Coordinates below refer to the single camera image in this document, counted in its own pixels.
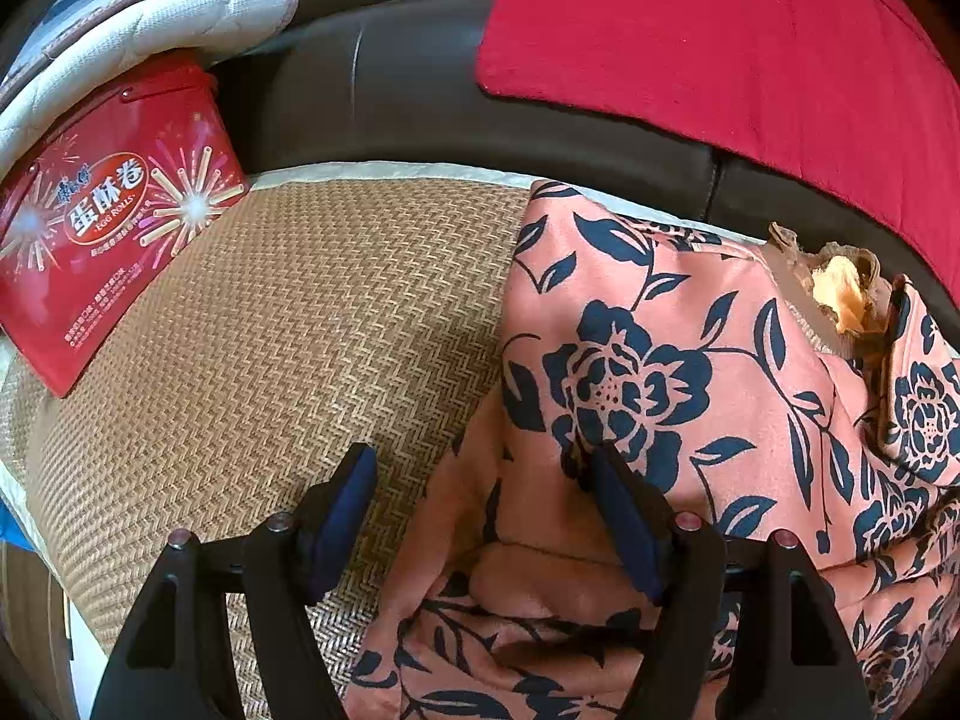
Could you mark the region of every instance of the quilted mat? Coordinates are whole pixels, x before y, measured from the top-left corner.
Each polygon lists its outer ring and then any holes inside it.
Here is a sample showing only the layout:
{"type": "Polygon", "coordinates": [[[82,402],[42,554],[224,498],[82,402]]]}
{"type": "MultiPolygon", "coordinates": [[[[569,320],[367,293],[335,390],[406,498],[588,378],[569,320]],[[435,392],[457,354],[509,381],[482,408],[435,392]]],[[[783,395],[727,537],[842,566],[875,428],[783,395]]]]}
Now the quilted mat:
{"type": "MultiPolygon", "coordinates": [[[[37,405],[27,372],[8,376],[0,416],[16,429],[0,432],[26,447],[29,509],[104,647],[167,533],[246,533],[366,440],[376,496],[341,584],[311,611],[347,683],[433,463],[496,381],[526,199],[439,179],[254,191],[157,276],[66,399],[37,405]]],[[[248,717],[267,716],[242,600],[229,612],[248,717]]]]}

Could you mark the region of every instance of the red tin can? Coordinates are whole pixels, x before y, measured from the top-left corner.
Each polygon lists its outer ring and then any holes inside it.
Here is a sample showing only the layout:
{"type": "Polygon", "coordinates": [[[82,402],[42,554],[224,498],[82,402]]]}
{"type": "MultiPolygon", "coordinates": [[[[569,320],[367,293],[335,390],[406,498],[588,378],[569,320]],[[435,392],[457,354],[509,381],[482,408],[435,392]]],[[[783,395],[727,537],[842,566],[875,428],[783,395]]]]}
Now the red tin can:
{"type": "Polygon", "coordinates": [[[61,116],[0,185],[0,324],[64,396],[151,280],[248,191],[189,52],[61,116]]]}

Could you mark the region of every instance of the fireworks graphic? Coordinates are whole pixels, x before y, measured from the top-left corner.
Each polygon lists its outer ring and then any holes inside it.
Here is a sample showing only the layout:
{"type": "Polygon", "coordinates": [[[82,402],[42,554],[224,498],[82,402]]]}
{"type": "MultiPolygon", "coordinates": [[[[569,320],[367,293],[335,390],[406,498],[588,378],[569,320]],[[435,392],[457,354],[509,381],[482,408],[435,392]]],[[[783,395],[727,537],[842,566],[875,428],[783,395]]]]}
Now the fireworks graphic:
{"type": "Polygon", "coordinates": [[[23,269],[42,274],[48,260],[59,268],[47,242],[56,234],[56,225],[64,221],[61,207],[56,184],[48,181],[44,187],[43,172],[37,172],[0,244],[0,259],[16,255],[14,274],[23,269]]]}
{"type": "Polygon", "coordinates": [[[43,150],[43,153],[37,157],[37,164],[40,167],[51,167],[54,165],[75,165],[80,162],[80,157],[73,151],[74,143],[77,143],[79,135],[66,133],[56,138],[43,150]]]}
{"type": "Polygon", "coordinates": [[[157,186],[151,184],[154,194],[147,204],[157,207],[150,217],[140,223],[148,228],[140,236],[140,245],[148,247],[153,242],[164,239],[155,257],[154,268],[167,247],[172,244],[170,256],[176,257],[200,231],[227,210],[221,207],[220,203],[246,191],[242,182],[230,183],[233,174],[222,177],[220,170],[214,169],[208,175],[210,157],[213,156],[210,146],[203,147],[199,163],[197,153],[191,152],[189,173],[182,149],[179,155],[184,165],[176,170],[176,178],[181,188],[174,184],[155,159],[150,160],[155,166],[150,171],[150,177],[157,186]]]}

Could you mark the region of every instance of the floral fabric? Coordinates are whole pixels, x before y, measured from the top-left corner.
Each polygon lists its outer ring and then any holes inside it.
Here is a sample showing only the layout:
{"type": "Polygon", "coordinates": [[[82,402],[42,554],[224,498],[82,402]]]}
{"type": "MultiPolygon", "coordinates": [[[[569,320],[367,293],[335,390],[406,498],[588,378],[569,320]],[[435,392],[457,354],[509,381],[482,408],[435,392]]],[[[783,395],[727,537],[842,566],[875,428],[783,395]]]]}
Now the floral fabric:
{"type": "MultiPolygon", "coordinates": [[[[352,720],[611,718],[658,610],[584,474],[602,440],[723,533],[789,528],[829,581],[875,715],[957,627],[960,377],[894,285],[882,353],[818,353],[760,250],[534,185],[503,298],[502,382],[440,460],[347,690],[352,720]]],[[[736,646],[727,598],[697,716],[736,646]]]]}

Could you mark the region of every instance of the bolt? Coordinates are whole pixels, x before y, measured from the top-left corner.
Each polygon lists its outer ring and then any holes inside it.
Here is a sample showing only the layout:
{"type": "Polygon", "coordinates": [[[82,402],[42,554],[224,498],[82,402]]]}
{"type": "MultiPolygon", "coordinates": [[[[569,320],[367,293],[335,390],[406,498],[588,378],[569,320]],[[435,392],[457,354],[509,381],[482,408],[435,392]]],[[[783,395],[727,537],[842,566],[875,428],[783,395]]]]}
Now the bolt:
{"type": "Polygon", "coordinates": [[[792,531],[786,530],[786,528],[780,528],[779,531],[774,531],[774,541],[784,549],[793,549],[800,545],[800,540],[797,538],[797,535],[792,531]]]}
{"type": "Polygon", "coordinates": [[[294,525],[294,515],[290,512],[277,512],[271,514],[267,520],[267,528],[274,533],[286,533],[294,525]]]}
{"type": "Polygon", "coordinates": [[[678,528],[688,533],[699,531],[700,526],[704,524],[702,519],[693,512],[680,512],[674,517],[673,521],[677,523],[678,528]]]}
{"type": "Polygon", "coordinates": [[[174,549],[184,549],[187,544],[187,541],[193,538],[193,533],[186,528],[177,528],[176,531],[172,531],[170,536],[167,536],[167,546],[171,546],[174,549]]]}

